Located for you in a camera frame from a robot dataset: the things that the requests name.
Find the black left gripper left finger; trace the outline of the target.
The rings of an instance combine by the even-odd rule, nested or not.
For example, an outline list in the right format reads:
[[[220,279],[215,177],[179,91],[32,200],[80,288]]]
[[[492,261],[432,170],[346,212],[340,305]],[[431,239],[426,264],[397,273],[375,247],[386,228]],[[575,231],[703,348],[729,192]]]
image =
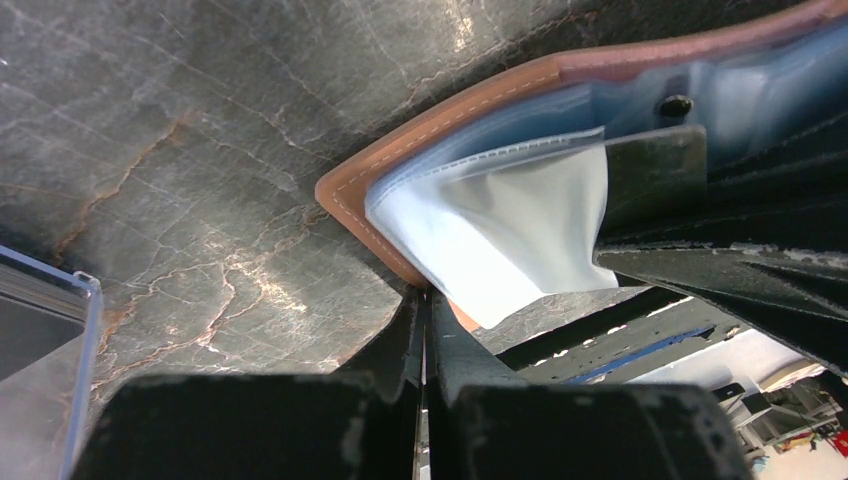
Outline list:
[[[103,409],[75,479],[415,479],[425,295],[329,374],[157,374]]]

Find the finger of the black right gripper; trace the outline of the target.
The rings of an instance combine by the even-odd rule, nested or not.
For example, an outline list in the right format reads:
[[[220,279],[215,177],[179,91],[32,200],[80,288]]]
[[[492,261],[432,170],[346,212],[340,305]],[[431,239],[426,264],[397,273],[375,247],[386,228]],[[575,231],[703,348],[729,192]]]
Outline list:
[[[695,215],[604,236],[598,263],[847,372],[847,117],[709,176]]]

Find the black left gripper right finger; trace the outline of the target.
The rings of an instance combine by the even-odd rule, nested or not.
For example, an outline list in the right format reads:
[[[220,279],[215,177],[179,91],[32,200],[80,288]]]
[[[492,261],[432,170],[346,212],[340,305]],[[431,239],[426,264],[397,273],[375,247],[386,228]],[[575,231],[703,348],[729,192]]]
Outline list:
[[[716,397],[695,385],[533,384],[427,294],[435,479],[748,479]]]

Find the tan leather card holder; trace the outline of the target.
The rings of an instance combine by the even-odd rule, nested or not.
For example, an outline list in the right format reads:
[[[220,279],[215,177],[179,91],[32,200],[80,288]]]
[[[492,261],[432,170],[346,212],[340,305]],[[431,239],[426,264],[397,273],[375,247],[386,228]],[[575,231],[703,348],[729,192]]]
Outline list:
[[[319,204],[468,331],[555,294],[619,288],[594,257],[605,145],[700,125],[707,177],[847,104],[847,5],[548,55],[471,87],[319,179]]]

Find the clear acrylic card box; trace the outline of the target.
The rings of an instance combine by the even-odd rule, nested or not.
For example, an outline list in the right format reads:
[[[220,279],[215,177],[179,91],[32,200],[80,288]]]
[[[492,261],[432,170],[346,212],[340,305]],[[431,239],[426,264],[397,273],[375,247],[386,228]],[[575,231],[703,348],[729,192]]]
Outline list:
[[[66,479],[84,441],[97,278],[1,249],[1,476]]]

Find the black credit card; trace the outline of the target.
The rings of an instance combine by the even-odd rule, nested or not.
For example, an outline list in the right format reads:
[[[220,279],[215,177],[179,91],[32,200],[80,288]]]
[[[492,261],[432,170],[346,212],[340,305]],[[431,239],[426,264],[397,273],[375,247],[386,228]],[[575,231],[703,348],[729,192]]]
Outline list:
[[[601,238],[679,217],[707,196],[707,138],[682,125],[612,140],[605,145],[608,194]]]

